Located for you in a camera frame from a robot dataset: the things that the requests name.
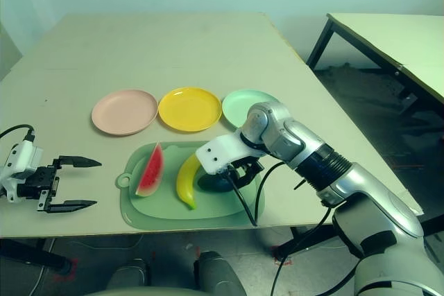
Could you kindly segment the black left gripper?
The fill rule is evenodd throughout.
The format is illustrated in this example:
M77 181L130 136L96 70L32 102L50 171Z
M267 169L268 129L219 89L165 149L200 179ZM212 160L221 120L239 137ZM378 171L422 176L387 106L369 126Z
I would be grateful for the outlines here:
M48 214L70 213L96 204L97 201L94 200L65 200L60 204L52 203L59 182L57 172L64 165L73 166L74 168L91 168L101 166L102 163L81 156L60 155L53 160L51 166L38 167L36 172L27 177L23 184L18 184L17 196L37 200L37 211Z

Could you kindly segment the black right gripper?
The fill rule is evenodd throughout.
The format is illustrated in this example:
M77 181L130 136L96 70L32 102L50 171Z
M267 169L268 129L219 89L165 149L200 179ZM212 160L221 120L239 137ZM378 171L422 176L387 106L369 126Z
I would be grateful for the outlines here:
M245 174L240 176L238 169L242 169ZM231 162L228 170L232 173L235 186L247 186L255 179L257 173L263 171L263 166L258 157L244 157Z

